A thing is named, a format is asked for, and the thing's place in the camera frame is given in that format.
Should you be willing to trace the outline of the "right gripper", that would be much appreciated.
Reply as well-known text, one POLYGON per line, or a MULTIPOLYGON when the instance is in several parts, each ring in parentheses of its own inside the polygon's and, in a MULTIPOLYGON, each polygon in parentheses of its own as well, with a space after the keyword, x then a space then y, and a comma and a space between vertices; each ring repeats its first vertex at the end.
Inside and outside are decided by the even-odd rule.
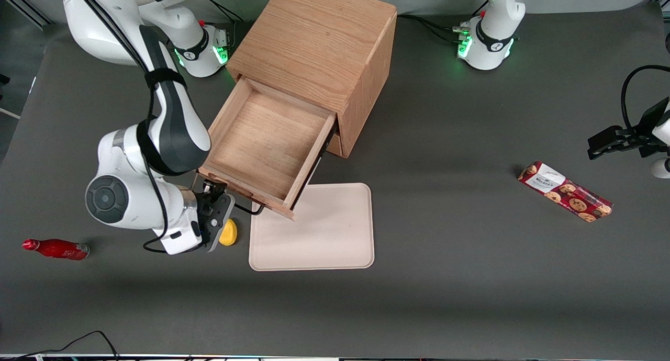
POLYGON ((211 252, 219 244, 235 204, 225 187, 203 180, 203 194, 183 194, 183 208, 170 220, 161 246, 169 255, 191 251, 211 252))

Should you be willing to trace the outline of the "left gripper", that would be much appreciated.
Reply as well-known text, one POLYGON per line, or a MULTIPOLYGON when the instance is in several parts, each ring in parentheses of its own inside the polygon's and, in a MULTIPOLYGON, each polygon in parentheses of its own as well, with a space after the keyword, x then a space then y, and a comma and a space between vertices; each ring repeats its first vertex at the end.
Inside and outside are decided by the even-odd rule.
MULTIPOLYGON (((656 153, 668 154, 668 141, 653 134, 655 128, 668 126, 668 98, 664 98, 644 111, 638 125, 634 127, 637 137, 643 144, 638 148, 641 158, 656 153)), ((594 160, 603 154, 617 151, 617 148, 637 148, 637 139, 632 131, 620 126, 608 127, 588 139, 588 158, 594 160)))

